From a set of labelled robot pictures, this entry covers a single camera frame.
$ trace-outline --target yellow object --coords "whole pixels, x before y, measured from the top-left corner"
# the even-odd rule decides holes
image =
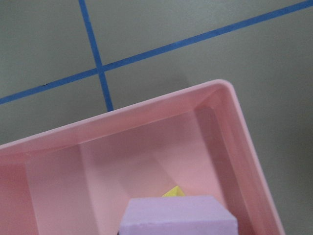
[[[176,197],[176,196],[185,196],[184,192],[181,190],[179,186],[175,186],[171,190],[169,190],[162,197]]]

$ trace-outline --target pink tray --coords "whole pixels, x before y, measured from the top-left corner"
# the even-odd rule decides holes
[[[211,194],[284,235],[231,84],[215,80],[0,146],[0,234],[116,235],[130,198]]]

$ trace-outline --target purple foam block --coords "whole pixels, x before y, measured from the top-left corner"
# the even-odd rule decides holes
[[[237,219],[212,196],[136,198],[120,235],[238,235]]]

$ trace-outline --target blue tape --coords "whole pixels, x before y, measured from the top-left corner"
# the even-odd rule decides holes
[[[286,15],[295,11],[299,11],[299,10],[308,8],[310,6],[313,6],[313,0],[303,1],[295,5],[287,6],[279,10],[271,11],[260,16],[256,16],[256,17],[244,20],[244,21],[233,23],[233,24],[230,24],[230,25],[218,28],[218,29],[214,29],[212,31],[209,31],[203,34],[199,34],[191,38],[187,38],[187,39],[175,42],[175,43],[168,44],[166,46],[162,46],[162,47],[159,47],[159,48],[156,48],[156,49],[153,49],[153,50],[150,50],[150,51],[138,54],[138,55],[128,57],[126,59],[122,59],[122,60],[107,64],[107,65],[103,65],[102,68],[103,68],[103,71],[113,70],[113,69],[116,69],[116,68],[119,68],[128,64],[132,64],[140,60],[144,60],[144,59],[147,59],[156,55],[160,55],[160,54],[163,54],[163,53],[166,53],[166,52],[169,52],[169,51],[181,48],[181,47],[188,46],[190,44],[194,44],[203,40],[207,40],[209,38],[214,38],[222,34],[226,34],[226,33],[241,29],[241,28],[245,28],[253,24],[268,21],[276,17],[280,17],[280,16],[283,16],[283,15]]]
[[[7,102],[10,102],[10,101],[13,101],[13,100],[16,100],[16,99],[20,99],[20,98],[32,95],[32,94],[36,94],[39,92],[50,90],[52,88],[56,88],[56,87],[65,85],[65,84],[70,83],[70,82],[78,81],[78,80],[81,80],[83,78],[93,76],[97,73],[98,73],[97,69],[92,69],[92,70],[88,70],[85,72],[81,72],[81,73],[76,74],[76,75],[62,78],[60,80],[50,82],[50,83],[42,85],[42,86],[34,87],[34,88],[28,89],[26,91],[22,91],[22,92],[18,92],[18,93],[12,94],[12,95],[8,95],[6,97],[0,98],[0,105],[7,103]]]
[[[263,15],[260,15],[257,17],[253,17],[253,18],[250,18],[250,19],[247,19],[244,21],[240,21],[238,23],[230,24],[230,25],[227,25],[225,27],[218,28],[218,29],[209,31],[207,33],[203,33],[203,34],[191,37],[191,38],[187,38],[187,39],[184,39],[184,40],[172,43],[172,44],[168,44],[166,46],[159,47],[159,48],[156,48],[156,49],[153,49],[153,50],[150,50],[150,51],[147,51],[147,52],[135,55],[135,56],[131,56],[131,57],[128,57],[126,59],[119,60],[119,61],[107,64],[107,65],[102,65],[102,63],[101,63],[100,54],[99,54],[98,47],[97,47],[97,44],[95,41],[95,37],[94,37],[93,31],[92,31],[92,27],[90,24],[90,20],[89,20],[85,1],[80,0],[80,5],[81,5],[81,10],[83,13],[86,29],[87,29],[87,31],[90,30],[90,32],[91,32],[91,33],[89,33],[89,31],[88,31],[88,36],[89,36],[90,45],[91,45],[91,49],[92,49],[92,52],[94,55],[94,59],[95,59],[97,68],[92,69],[92,70],[88,70],[85,72],[81,72],[79,74],[76,74],[76,75],[73,75],[70,77],[66,77],[66,78],[51,82],[51,83],[48,83],[44,86],[38,86],[38,87],[29,89],[29,90],[26,90],[23,92],[19,92],[16,94],[12,94],[12,95],[0,98],[0,105],[7,103],[7,102],[10,102],[10,101],[13,101],[13,100],[16,100],[16,99],[20,99],[20,98],[32,95],[32,94],[43,92],[43,91],[46,91],[46,90],[70,83],[70,82],[73,82],[73,81],[77,81],[77,80],[80,80],[80,79],[83,79],[83,78],[86,78],[86,77],[89,77],[89,76],[92,76],[92,75],[95,75],[98,73],[99,78],[100,78],[100,82],[101,82],[101,86],[102,86],[102,90],[103,90],[103,93],[104,93],[104,96],[106,99],[107,109],[108,109],[108,111],[111,111],[111,110],[113,110],[113,106],[110,105],[110,104],[112,104],[112,101],[111,101],[109,88],[108,88],[105,74],[104,74],[105,71],[113,70],[113,69],[119,68],[121,66],[128,65],[128,64],[131,64],[131,63],[143,60],[143,59],[147,59],[147,58],[150,58],[150,57],[153,57],[153,56],[156,56],[156,55],[159,55],[159,54],[162,54],[162,53],[165,53],[165,52],[168,52],[168,51],[180,48],[180,47],[185,47],[185,46],[188,46],[188,45],[193,44],[193,43],[197,43],[197,42],[209,39],[209,38],[213,38],[213,37],[216,37],[216,36],[219,36],[222,34],[226,34],[226,33],[229,33],[229,32],[244,28],[244,27],[251,26],[253,24],[261,23],[261,22],[264,22],[264,21],[267,21],[267,20],[270,20],[270,19],[273,19],[276,17],[280,17],[280,16],[283,16],[283,15],[286,15],[286,14],[289,14],[289,13],[292,13],[295,11],[299,11],[299,10],[311,7],[311,6],[313,6],[313,0],[307,0],[307,1],[297,3],[295,5],[287,6],[285,8],[279,9],[279,10],[275,10],[275,11],[272,11],[272,12],[269,12],[269,13],[266,13],[266,14],[263,14]]]
[[[79,0],[79,5],[80,5],[80,9],[81,9],[81,12],[83,15],[86,31],[88,34],[91,50],[92,50],[93,57],[94,57],[94,61],[95,61],[96,66],[97,66],[103,96],[105,98],[107,110],[109,112],[109,111],[114,110],[114,108],[113,108],[113,104],[112,104],[112,100],[111,100],[111,96],[110,96],[110,91],[109,91],[107,79],[106,79],[106,76],[104,74],[104,71],[102,70],[101,57],[100,57],[100,53],[98,50],[96,38],[95,38],[93,30],[92,30],[92,26],[91,26],[91,22],[89,19],[89,14],[87,11],[87,6],[85,3],[85,0]]]

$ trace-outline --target floor tile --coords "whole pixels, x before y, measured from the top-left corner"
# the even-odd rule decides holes
[[[95,68],[78,1],[0,1],[0,97]]]
[[[0,105],[0,144],[106,112],[97,76]]]
[[[87,0],[87,7],[102,62],[108,64],[298,2]]]

